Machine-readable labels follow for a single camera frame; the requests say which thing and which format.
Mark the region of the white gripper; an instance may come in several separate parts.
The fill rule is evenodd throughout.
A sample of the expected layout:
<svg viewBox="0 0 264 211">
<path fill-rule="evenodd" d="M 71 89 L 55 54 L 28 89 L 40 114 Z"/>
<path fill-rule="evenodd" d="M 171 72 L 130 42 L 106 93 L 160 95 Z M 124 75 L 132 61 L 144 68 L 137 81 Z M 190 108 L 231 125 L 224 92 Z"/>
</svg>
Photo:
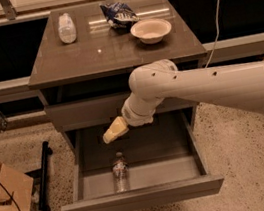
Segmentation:
<svg viewBox="0 0 264 211">
<path fill-rule="evenodd" d="M 130 126 L 140 127 L 145 124 L 151 124 L 154 120 L 156 108 L 164 100 L 162 98 L 154 98 L 145 100 L 134 93 L 131 93 L 129 98 L 126 99 L 122 107 L 121 115 L 123 117 L 116 117 L 115 120 L 106 130 L 103 136 L 105 143 L 111 143 L 118 137 L 129 131 L 127 124 Z"/>
</svg>

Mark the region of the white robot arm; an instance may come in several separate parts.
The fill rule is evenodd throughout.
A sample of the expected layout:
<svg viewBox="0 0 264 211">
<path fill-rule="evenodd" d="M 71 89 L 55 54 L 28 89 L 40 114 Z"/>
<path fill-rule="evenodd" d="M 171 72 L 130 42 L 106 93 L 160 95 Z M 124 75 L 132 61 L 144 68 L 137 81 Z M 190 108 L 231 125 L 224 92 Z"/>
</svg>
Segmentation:
<svg viewBox="0 0 264 211">
<path fill-rule="evenodd" d="M 104 133 L 105 143 L 127 133 L 131 126 L 151 123 L 166 98 L 264 114 L 264 61 L 180 71 L 171 60 L 162 59 L 136 68 L 128 80 L 131 95 L 120 117 Z"/>
</svg>

